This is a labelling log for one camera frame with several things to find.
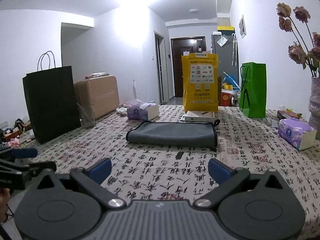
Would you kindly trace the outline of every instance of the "human hand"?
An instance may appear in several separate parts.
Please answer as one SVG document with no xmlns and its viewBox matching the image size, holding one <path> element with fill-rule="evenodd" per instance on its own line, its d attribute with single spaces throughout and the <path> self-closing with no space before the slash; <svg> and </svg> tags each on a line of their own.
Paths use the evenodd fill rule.
<svg viewBox="0 0 320 240">
<path fill-rule="evenodd" d="M 0 188 L 0 222 L 5 222 L 7 220 L 7 203 L 10 199 L 10 189 Z"/>
</svg>

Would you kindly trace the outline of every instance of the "power outlet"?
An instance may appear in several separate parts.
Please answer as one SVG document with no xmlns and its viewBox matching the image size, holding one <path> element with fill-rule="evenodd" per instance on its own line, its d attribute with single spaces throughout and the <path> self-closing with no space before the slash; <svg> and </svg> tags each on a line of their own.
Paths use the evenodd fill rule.
<svg viewBox="0 0 320 240">
<path fill-rule="evenodd" d="M 1 129 L 3 129 L 3 128 L 7 127 L 7 126 L 9 126 L 8 121 L 4 121 L 4 122 L 0 123 L 0 128 Z"/>
</svg>

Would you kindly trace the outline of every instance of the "brown front door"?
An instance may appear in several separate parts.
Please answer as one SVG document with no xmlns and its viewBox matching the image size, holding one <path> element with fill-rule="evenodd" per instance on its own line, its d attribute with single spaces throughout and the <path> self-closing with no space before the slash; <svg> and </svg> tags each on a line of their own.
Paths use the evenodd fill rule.
<svg viewBox="0 0 320 240">
<path fill-rule="evenodd" d="M 206 51 L 205 37 L 171 39 L 174 96 L 183 97 L 183 72 L 182 60 L 184 51 L 189 53 Z"/>
</svg>

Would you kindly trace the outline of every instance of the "purple tissue package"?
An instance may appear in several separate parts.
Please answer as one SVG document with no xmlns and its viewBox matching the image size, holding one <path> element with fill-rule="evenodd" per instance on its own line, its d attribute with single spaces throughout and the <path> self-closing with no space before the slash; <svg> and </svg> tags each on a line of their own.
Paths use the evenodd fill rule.
<svg viewBox="0 0 320 240">
<path fill-rule="evenodd" d="M 154 103 L 139 103 L 127 108 L 129 119 L 149 121 L 159 116 L 159 106 Z"/>
<path fill-rule="evenodd" d="M 304 150 L 315 144 L 317 131 L 306 122 L 297 118 L 282 119 L 279 122 L 278 135 L 297 150 Z"/>
</svg>

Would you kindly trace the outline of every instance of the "wall picture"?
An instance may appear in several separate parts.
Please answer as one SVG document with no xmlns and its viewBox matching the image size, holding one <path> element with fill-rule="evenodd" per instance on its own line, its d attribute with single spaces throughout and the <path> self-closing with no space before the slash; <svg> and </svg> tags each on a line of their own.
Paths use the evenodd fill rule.
<svg viewBox="0 0 320 240">
<path fill-rule="evenodd" d="M 243 16 L 240 19 L 239 22 L 239 28 L 240 28 L 240 35 L 243 38 L 244 36 L 246 36 L 247 32 L 245 31 L 245 25 L 244 25 L 244 19 Z"/>
</svg>

